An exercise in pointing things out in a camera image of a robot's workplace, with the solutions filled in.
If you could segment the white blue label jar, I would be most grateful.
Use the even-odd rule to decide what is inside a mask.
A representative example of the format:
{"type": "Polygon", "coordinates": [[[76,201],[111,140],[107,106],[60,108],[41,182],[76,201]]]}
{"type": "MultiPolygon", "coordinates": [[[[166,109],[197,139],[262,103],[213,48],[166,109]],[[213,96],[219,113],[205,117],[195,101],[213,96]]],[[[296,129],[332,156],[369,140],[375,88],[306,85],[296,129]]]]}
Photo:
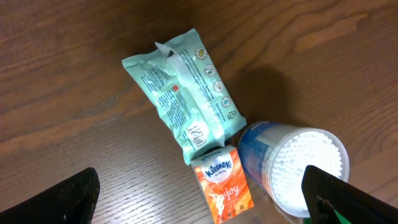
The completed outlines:
{"type": "Polygon", "coordinates": [[[248,126],[238,143],[243,169],[286,213],[310,216],[301,184],[305,168],[313,165],[348,181],[349,157],[331,132],[259,121],[248,126]]]}

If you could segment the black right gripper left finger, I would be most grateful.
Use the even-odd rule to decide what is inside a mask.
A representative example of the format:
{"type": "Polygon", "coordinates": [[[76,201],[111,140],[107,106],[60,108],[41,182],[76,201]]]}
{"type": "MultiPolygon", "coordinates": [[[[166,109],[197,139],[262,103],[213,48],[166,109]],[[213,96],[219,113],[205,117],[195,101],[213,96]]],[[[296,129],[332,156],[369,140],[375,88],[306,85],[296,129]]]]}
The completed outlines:
{"type": "Polygon", "coordinates": [[[88,167],[1,212],[1,223],[91,223],[99,194],[97,171],[88,167]]]}

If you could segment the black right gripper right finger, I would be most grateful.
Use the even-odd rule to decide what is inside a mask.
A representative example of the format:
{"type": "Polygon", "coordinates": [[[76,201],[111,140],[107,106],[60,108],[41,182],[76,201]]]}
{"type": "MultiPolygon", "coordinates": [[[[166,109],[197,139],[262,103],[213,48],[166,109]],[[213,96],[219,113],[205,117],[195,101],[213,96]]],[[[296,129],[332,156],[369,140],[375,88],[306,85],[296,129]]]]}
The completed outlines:
{"type": "Polygon", "coordinates": [[[397,223],[397,208],[353,187],[316,166],[306,166],[302,192],[312,223],[397,223]]]}

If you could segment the mint green wipes pack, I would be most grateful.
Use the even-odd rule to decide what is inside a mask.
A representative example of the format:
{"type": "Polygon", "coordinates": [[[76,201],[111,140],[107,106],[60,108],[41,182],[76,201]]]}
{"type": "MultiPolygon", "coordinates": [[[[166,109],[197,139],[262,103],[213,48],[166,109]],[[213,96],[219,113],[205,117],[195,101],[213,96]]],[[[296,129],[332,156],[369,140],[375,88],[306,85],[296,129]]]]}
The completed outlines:
{"type": "Polygon", "coordinates": [[[196,29],[122,60],[182,148],[186,164],[245,127],[196,29]]]}

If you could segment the orange Kleenex tissue pack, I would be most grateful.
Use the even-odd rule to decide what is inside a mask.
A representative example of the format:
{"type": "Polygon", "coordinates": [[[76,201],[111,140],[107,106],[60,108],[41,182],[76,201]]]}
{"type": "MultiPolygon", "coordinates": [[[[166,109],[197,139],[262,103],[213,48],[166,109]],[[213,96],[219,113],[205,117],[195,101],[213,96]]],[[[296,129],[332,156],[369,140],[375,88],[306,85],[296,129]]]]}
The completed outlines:
{"type": "Polygon", "coordinates": [[[228,145],[191,161],[214,223],[254,207],[236,147],[228,145]]]}

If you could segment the green lid jar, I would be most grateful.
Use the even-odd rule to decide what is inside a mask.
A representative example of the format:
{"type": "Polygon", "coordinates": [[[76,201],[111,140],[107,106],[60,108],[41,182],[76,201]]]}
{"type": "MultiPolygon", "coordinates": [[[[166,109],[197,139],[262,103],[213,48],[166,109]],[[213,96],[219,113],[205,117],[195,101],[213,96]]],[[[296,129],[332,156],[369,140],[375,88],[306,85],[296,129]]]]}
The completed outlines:
{"type": "MultiPolygon", "coordinates": [[[[340,213],[338,213],[337,211],[335,211],[336,216],[338,217],[339,221],[341,224],[351,224],[351,222],[349,222],[344,216],[342,216],[340,213]]],[[[303,223],[304,224],[312,224],[312,221],[310,218],[304,218],[303,219],[303,223]]]]}

